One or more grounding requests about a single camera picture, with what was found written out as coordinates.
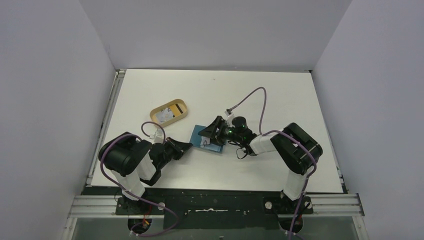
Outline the white credit card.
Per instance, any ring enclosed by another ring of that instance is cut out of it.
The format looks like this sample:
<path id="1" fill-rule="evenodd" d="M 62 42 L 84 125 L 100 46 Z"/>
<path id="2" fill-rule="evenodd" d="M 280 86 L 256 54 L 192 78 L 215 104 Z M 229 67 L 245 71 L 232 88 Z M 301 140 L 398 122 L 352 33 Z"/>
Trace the white credit card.
<path id="1" fill-rule="evenodd" d="M 201 136 L 200 147 L 209 148 L 211 146 L 211 139 L 205 136 Z"/>

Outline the blue card holder wallet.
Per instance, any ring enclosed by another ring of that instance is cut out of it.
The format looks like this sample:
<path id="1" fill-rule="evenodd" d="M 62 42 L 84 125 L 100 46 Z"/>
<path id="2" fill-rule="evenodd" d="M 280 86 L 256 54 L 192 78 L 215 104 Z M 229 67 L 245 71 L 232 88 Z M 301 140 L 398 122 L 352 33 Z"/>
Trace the blue card holder wallet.
<path id="1" fill-rule="evenodd" d="M 196 149 L 221 154 L 223 152 L 224 145 L 214 144 L 210 138 L 199 135 L 199 132 L 204 128 L 206 127 L 196 124 L 192 130 L 189 143 L 191 143 Z"/>

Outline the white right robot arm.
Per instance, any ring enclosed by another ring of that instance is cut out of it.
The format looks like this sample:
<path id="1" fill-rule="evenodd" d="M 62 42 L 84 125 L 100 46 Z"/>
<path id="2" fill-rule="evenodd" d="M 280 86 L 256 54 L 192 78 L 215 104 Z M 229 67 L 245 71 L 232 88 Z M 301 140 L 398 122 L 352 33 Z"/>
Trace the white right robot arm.
<path id="1" fill-rule="evenodd" d="M 233 143 L 248 156 L 277 152 L 289 169 L 282 192 L 291 201 L 304 195 L 307 181 L 316 171 L 318 160 L 323 154 L 320 144 L 295 122 L 282 130 L 256 134 L 249 129 L 243 116 L 235 117 L 231 123 L 217 116 L 198 135 L 218 146 Z"/>

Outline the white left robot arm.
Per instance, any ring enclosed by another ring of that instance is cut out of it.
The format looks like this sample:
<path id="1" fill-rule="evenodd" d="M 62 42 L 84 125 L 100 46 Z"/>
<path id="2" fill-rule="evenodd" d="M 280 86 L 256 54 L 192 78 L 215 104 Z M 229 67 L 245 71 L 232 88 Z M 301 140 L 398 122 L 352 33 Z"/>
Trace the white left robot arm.
<path id="1" fill-rule="evenodd" d="M 164 143 L 151 143 L 125 132 L 103 145 L 97 158 L 102 174 L 119 186 L 127 199 L 140 201 L 147 194 L 144 185 L 153 186 L 162 169 L 180 160 L 192 147 L 192 143 L 171 137 Z"/>

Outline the grey card in tray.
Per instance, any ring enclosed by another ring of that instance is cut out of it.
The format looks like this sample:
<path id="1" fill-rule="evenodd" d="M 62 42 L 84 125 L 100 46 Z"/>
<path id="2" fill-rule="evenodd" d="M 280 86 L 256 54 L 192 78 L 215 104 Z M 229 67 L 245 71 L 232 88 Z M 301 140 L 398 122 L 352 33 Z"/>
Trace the grey card in tray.
<path id="1" fill-rule="evenodd" d="M 173 118 L 166 116 L 165 114 L 165 109 L 157 112 L 155 114 L 156 119 L 158 120 L 159 123 L 165 123 Z"/>

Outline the yellow card with black stripe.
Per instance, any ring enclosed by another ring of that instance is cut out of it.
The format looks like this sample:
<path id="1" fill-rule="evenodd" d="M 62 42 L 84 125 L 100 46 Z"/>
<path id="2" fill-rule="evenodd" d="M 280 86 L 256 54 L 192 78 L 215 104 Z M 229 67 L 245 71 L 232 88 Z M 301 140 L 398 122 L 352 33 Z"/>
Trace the yellow card with black stripe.
<path id="1" fill-rule="evenodd" d="M 173 105 L 166 107 L 166 109 L 164 110 L 164 113 L 169 118 L 175 118 L 175 117 L 182 115 L 184 113 L 184 111 L 180 107 L 180 105 L 178 103 L 176 103 L 176 104 L 173 104 Z"/>

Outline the beige oval tray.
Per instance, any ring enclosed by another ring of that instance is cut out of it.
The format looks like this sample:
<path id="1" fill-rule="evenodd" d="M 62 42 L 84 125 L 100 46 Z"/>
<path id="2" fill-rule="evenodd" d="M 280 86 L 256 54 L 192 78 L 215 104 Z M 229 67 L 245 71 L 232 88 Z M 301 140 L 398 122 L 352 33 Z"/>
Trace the beige oval tray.
<path id="1" fill-rule="evenodd" d="M 171 100 L 150 111 L 150 119 L 161 127 L 169 126 L 188 115 L 188 107 L 182 99 Z"/>

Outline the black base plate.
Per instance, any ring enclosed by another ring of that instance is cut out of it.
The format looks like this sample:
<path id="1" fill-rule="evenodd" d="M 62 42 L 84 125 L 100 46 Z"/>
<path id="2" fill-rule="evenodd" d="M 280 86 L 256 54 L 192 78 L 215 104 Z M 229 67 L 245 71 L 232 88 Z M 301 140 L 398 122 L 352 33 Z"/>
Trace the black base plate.
<path id="1" fill-rule="evenodd" d="M 148 202 L 130 200 L 116 187 L 87 187 L 82 195 L 111 198 L 111 215 L 128 217 L 128 227 L 146 230 L 153 220 L 163 228 L 181 230 L 235 230 L 261 228 L 294 230 L 303 226 L 303 217 L 314 213 L 310 197 L 297 207 L 296 201 L 273 191 L 226 191 L 150 188 Z"/>

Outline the aluminium frame rail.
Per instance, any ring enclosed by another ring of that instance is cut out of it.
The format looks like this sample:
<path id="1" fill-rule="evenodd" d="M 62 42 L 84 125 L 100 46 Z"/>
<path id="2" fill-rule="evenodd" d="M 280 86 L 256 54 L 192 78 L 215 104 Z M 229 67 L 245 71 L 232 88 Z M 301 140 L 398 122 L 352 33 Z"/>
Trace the aluminium frame rail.
<path id="1" fill-rule="evenodd" d="M 312 213 L 310 217 L 362 217 L 365 212 L 357 194 L 312 194 L 308 195 Z M 135 218 L 143 214 L 126 211 L 113 195 L 76 196 L 69 211 L 69 218 Z M 195 195 L 166 197 L 160 200 L 175 213 L 239 213 L 243 216 L 254 212 L 263 213 L 265 201 L 262 197 L 247 195 L 212 196 Z"/>

